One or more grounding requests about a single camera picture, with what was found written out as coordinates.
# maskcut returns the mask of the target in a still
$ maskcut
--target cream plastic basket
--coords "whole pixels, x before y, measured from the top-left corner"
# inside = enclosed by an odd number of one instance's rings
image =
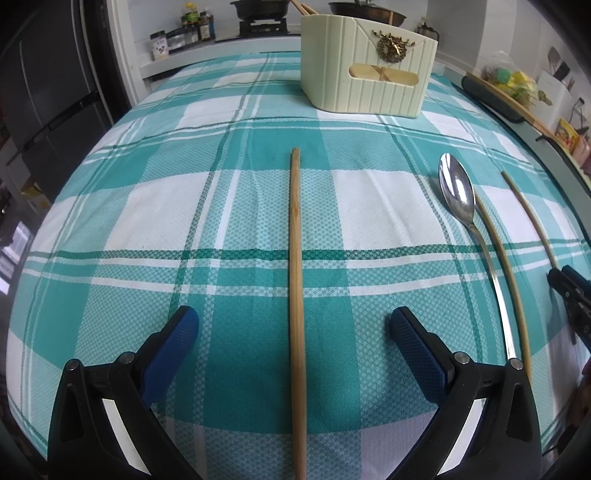
[[[413,46],[399,63],[379,58],[374,32]],[[301,87],[312,104],[343,113],[416,117],[421,112],[437,41],[361,18],[306,15],[301,19]]]

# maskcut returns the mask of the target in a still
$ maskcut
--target table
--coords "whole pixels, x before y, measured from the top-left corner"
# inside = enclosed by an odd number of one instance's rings
[[[406,119],[314,109],[299,68],[297,52],[192,65],[128,112],[74,172],[31,248],[9,331],[11,410],[42,453],[64,363],[111,362],[188,304],[199,338],[156,415],[210,480],[290,478],[294,147],[308,478],[385,478],[433,415],[386,333],[394,308],[408,306],[450,350],[504,363],[479,248],[439,192],[445,152],[466,167],[508,250],[543,445],[560,430],[587,355],[570,344],[543,246],[500,171],[524,192],[560,264],[590,277],[589,246],[552,179],[441,76],[432,75],[421,115]],[[510,306],[509,315],[517,338]]]

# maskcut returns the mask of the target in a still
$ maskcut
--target gold emblem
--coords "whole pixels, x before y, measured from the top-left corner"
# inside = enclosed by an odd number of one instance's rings
[[[379,37],[378,56],[389,63],[399,63],[404,60],[407,53],[407,47],[414,47],[415,42],[409,43],[408,40],[402,40],[402,37],[394,37],[391,33],[384,35],[380,30],[377,33],[372,30],[372,33]]]

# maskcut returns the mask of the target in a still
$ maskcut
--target shelf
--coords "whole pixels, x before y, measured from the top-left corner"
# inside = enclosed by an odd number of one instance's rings
[[[225,40],[220,43],[201,43],[188,50],[173,53],[165,59],[151,61],[139,68],[143,79],[169,70],[185,67],[198,61],[211,60],[228,55],[247,53],[269,53],[272,51],[300,51],[300,37],[263,37]]]

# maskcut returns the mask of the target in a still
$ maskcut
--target wok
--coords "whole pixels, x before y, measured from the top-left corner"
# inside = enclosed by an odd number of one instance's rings
[[[368,4],[359,4],[351,2],[330,2],[330,11],[334,15],[343,15],[344,17],[364,18],[387,24],[390,20],[392,10],[382,7],[375,7]],[[392,25],[399,27],[404,22],[405,15],[393,12]]]

